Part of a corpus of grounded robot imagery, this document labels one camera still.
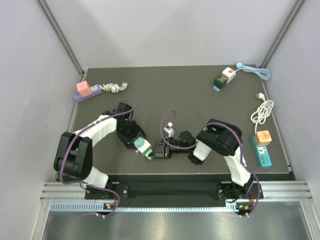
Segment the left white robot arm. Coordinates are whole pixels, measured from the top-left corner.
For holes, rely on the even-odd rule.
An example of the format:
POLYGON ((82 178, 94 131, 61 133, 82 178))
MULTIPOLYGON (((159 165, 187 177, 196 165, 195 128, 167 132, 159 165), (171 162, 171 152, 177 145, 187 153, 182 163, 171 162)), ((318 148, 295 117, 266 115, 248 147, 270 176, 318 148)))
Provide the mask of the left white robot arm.
POLYGON ((96 188, 102 198, 114 191, 109 176, 93 166, 93 148, 107 135, 116 133, 126 149, 133 150, 134 141, 145 137, 145 132, 132 120, 134 106, 124 101, 116 103, 113 110, 103 112, 96 120, 75 132, 64 132, 59 140, 53 163, 63 184, 85 184, 96 188))

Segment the white cube socket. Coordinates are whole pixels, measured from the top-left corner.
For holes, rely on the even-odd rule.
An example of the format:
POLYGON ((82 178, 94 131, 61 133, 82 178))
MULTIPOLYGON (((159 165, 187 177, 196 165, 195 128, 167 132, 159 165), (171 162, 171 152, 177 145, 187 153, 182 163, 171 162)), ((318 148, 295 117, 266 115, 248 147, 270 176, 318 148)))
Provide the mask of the white cube socket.
POLYGON ((144 145, 140 148, 137 148, 138 152, 140 152, 141 154, 143 154, 145 156, 145 151, 148 149, 152 149, 151 144, 144 138, 144 145))

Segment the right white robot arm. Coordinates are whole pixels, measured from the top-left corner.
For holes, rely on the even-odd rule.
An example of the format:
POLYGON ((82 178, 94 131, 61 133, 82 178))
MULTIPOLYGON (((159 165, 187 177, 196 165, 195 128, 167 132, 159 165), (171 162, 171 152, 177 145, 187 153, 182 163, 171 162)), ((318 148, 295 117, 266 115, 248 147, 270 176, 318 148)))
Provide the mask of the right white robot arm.
POLYGON ((188 154, 188 159, 193 164, 201 165, 211 151, 214 151, 223 156, 229 168, 233 193, 239 198, 245 198, 251 193, 255 176, 245 163, 242 131, 238 127, 211 118, 195 137, 189 131, 183 131, 175 139, 171 122, 163 130, 167 136, 151 151, 151 158, 169 159, 172 154, 188 154))

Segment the teal charger plug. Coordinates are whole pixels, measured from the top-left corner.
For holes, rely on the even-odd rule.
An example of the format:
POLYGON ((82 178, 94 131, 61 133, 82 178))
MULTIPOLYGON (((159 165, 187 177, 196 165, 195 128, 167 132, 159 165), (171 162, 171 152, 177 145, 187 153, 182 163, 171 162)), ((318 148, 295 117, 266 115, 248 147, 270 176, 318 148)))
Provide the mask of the teal charger plug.
POLYGON ((133 143, 137 148, 141 148, 145 144, 145 139, 139 136, 134 140, 133 143))

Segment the pink charger plug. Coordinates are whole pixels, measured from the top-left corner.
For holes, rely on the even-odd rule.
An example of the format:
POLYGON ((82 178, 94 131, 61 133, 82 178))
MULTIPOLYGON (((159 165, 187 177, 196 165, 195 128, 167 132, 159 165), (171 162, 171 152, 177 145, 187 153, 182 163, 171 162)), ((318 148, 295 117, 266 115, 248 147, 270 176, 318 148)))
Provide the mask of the pink charger plug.
POLYGON ((87 97, 92 94, 92 89, 86 80, 79 82, 76 88, 81 97, 87 97))

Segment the purple power strip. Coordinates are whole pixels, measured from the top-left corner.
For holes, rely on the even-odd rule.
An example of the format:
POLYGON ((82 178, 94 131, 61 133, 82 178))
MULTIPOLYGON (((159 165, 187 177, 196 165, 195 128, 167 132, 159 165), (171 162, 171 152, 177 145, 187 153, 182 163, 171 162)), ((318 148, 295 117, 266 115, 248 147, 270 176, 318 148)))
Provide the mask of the purple power strip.
POLYGON ((98 84, 91 86, 90 89, 91 91, 86 91, 85 93, 80 93, 77 91, 74 94, 74 100, 79 103, 102 93, 102 89, 98 84))

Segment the green charger plug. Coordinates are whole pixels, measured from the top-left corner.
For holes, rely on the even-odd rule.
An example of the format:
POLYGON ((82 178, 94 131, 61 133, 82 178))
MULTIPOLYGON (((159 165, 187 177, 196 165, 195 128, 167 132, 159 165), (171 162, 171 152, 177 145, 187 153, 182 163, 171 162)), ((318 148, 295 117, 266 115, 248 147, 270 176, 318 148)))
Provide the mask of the green charger plug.
POLYGON ((144 153, 144 156, 148 159, 148 160, 152 160, 153 159, 153 150, 151 148, 147 149, 144 153))

